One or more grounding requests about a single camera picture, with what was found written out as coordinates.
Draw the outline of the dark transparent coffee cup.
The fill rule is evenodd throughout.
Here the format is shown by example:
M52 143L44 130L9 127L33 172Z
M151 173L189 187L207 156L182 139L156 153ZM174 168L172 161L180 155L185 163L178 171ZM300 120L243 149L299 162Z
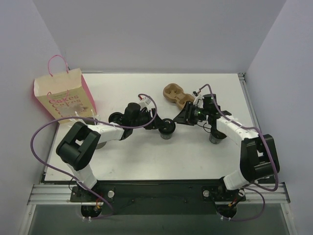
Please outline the dark transparent coffee cup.
M169 140L173 135L173 132L164 132L164 131L160 131L160 136L165 139L165 140Z

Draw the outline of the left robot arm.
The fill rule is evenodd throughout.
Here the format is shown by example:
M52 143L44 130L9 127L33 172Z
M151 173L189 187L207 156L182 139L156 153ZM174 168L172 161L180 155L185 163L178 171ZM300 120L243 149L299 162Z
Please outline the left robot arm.
M87 125L76 122L56 148L56 154L71 169L81 185L82 196L94 201L99 196L99 188L95 186L97 179L90 167L93 154L100 144L108 141L121 141L133 133L133 127L146 125L146 130L158 130L165 134L170 122L161 119L155 108L150 111L137 103L129 103L124 113L115 112L109 116L109 125Z

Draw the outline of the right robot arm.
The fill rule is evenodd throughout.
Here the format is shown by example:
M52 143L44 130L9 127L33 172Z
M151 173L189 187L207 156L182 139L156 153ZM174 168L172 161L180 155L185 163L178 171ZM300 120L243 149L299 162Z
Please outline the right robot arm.
M219 144L230 138L240 148L239 168L222 178L217 187L217 195L227 200L239 189L256 180L269 176L278 178L280 170L274 139L263 135L255 127L244 127L228 111L221 111L215 94L197 96L194 102L186 102L181 112L174 118L177 124L194 126L199 121L210 125L209 139Z

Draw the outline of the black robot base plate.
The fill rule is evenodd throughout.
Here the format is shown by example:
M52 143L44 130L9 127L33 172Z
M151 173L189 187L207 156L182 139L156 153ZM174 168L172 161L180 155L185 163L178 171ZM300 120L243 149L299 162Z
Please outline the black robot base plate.
M91 193L72 188L70 201L84 215L207 215L233 217L246 200L242 189L227 190L218 179L98 181Z

